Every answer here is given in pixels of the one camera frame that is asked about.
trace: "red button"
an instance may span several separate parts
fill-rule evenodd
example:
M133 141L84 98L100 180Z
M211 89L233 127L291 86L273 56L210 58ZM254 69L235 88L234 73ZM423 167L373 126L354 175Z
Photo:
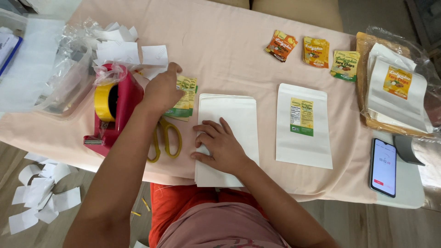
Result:
M374 179L374 183L377 183L377 184L379 184L379 185L381 185L381 186L383 186L383 185L384 185L384 183L382 183L382 182L378 181L377 179Z

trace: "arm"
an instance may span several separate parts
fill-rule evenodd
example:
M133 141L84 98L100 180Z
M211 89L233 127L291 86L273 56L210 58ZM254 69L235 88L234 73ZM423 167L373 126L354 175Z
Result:
M204 144L212 156L195 152L192 158L236 176L259 202L272 226L290 246L338 247L329 233L296 200L247 157L223 118L220 123L222 126L205 120L203 125L193 127L195 131L204 132L196 138L196 147Z
M126 127L102 162L70 227L64 247L127 247L130 211L141 186L153 130L161 114L184 92L176 90L176 72L170 63L147 86Z

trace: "wooden floor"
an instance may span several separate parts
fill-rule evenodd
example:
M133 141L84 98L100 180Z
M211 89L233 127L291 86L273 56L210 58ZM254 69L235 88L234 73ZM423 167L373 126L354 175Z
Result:
M32 163L23 159L26 152L0 143L0 248L58 248L80 205L61 212L51 223L39 221L35 226L11 235L8 217L25 209L23 204L11 205L15 189L21 185L18 174ZM80 186L83 198L94 173L79 170L63 178L54 188L60 193ZM149 183L143 182L133 211L141 217L131 217L131 247L136 240L148 245L151 212ZM376 204L347 203L315 200L301 203L341 247L348 248L439 248L441 247L441 212L416 209L406 210Z

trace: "yellow tape roll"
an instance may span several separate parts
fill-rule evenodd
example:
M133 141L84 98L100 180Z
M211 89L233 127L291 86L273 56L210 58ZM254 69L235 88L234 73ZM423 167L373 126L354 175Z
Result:
M95 88L94 105L98 118L102 121L115 121L118 85L110 83Z

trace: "pink tablecloth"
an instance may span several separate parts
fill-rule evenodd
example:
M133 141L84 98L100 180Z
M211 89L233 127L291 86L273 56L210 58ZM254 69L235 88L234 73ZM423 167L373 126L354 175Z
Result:
M258 138L261 167L299 201L338 199L373 203L376 193L368 188L372 132L359 120L355 84L333 78L329 69L302 62L304 36L330 42L330 54L349 50L355 37L242 8L205 0L83 0L71 23L87 17L102 26L117 21L136 26L138 44L167 45L169 61L179 63L183 75L197 77L198 93L250 95L258 105ZM263 49L274 30L295 36L299 41L286 63ZM137 75L143 85L147 80ZM321 169L275 161L277 85L288 83L328 93L329 136L334 169ZM161 184L193 184L197 123L172 121L181 131L183 149L172 160L161 156L147 164L144 180ZM77 117L58 123L37 113L5 114L0 120L0 139L33 153L79 168L97 171L103 158L82 144L93 134L91 98L83 102Z

